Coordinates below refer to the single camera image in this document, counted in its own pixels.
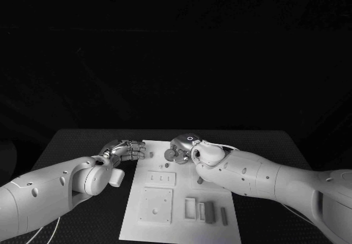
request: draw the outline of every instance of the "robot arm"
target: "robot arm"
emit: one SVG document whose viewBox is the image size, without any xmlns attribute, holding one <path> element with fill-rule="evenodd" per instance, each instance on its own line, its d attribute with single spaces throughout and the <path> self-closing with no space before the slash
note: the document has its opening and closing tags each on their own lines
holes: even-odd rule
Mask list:
<svg viewBox="0 0 352 244">
<path fill-rule="evenodd" d="M 22 235 L 97 196 L 107 184 L 119 187 L 122 161 L 145 158 L 146 144 L 110 142 L 99 156 L 83 157 L 35 170 L 0 187 L 0 241 Z"/>
<path fill-rule="evenodd" d="M 352 170 L 317 172 L 272 162 L 262 156 L 203 140 L 195 134 L 180 136 L 165 152 L 184 153 L 174 161 L 197 164 L 206 181 L 239 195 L 268 198 L 305 214 L 331 241 L 352 243 Z"/>
</svg>

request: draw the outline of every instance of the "metal robotic hand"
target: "metal robotic hand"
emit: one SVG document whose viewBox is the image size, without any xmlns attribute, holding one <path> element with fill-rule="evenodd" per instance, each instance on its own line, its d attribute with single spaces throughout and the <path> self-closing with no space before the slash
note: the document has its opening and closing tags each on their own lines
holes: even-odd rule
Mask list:
<svg viewBox="0 0 352 244">
<path fill-rule="evenodd" d="M 67 214 L 97 196 L 107 184 L 119 187 L 122 161 L 145 158 L 145 142 L 115 140 L 97 156 L 38 169 L 0 187 L 0 241 L 22 235 Z"/>
<path fill-rule="evenodd" d="M 195 163 L 203 179 L 236 194 L 291 206 L 334 243 L 352 243 L 352 170 L 298 169 L 195 134 L 172 140 L 165 158 L 180 164 Z"/>
</svg>

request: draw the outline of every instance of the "table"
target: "table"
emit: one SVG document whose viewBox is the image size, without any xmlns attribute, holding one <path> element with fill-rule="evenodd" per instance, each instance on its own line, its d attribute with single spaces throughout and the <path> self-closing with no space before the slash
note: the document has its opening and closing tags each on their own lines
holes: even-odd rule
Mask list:
<svg viewBox="0 0 352 244">
<path fill-rule="evenodd" d="M 243 151 L 262 155 L 279 164 L 311 169 L 295 142 L 285 131 L 237 130 L 141 130 L 141 129 L 64 129 L 48 144 L 32 170 L 48 167 L 84 156 L 97 155 L 103 146 L 115 139 L 161 140 L 185 133 L 197 133 L 213 143 L 227 144 Z M 110 185 L 102 194 L 81 203 L 63 216 L 53 239 L 56 243 L 152 243 L 119 240 L 125 210 L 138 162 L 123 162 L 126 172 L 122 187 Z M 242 241 L 253 243 L 331 244 L 320 229 L 301 219 L 283 205 L 269 199 L 244 197 L 233 193 Z M 31 244 L 47 243 L 57 221 L 44 227 Z M 25 244 L 37 231 L 2 244 Z"/>
</svg>

